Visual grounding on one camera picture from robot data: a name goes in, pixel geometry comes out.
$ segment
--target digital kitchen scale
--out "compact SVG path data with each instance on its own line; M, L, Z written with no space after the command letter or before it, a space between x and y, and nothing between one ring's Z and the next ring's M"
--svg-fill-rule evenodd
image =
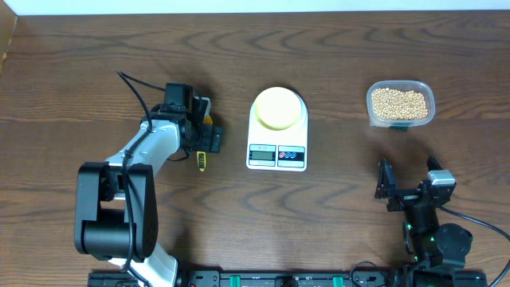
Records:
M261 92L249 111L246 166L304 171L307 148L308 110L301 97L286 88Z

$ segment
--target white wall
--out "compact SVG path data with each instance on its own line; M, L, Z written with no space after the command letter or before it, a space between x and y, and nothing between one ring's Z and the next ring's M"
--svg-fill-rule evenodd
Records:
M510 10L510 0L4 0L18 15Z

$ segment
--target yellow tool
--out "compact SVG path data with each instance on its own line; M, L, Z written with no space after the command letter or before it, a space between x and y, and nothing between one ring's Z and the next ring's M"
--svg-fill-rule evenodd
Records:
M213 119L211 119L210 116L206 116L203 124L213 124ZM197 151L197 163L200 171L206 169L206 153L204 151Z

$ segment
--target wooden table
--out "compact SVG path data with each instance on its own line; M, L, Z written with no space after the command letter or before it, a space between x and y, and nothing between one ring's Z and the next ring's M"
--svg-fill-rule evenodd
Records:
M138 131L143 110L115 71L185 82L213 102L222 152L166 163L156 178L159 242L185 263L223 269L398 266L402 213L374 199L387 157L401 187L434 153L457 178L447 206L510 231L510 12L182 14L23 17L0 77L0 284L83 286L107 262L73 242L77 171ZM433 121L371 128L376 81L420 80ZM303 95L304 173L249 171L249 108L265 88ZM139 87L148 105L163 94ZM492 280L510 245L473 233L467 267ZM510 285L510 277L504 283Z

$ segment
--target plastic container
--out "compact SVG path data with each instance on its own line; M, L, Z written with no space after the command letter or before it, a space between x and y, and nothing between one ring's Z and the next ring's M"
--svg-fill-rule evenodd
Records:
M374 106L372 104L372 93L377 88L391 88L398 91L409 92L415 91L420 92L425 98L425 106L427 108L428 115L423 120L384 120L375 115ZM380 81L373 84L367 92L367 109L368 116L370 117L370 126L373 127L415 127L423 124L428 124L436 113L436 104L434 103L434 95L428 85L420 81Z

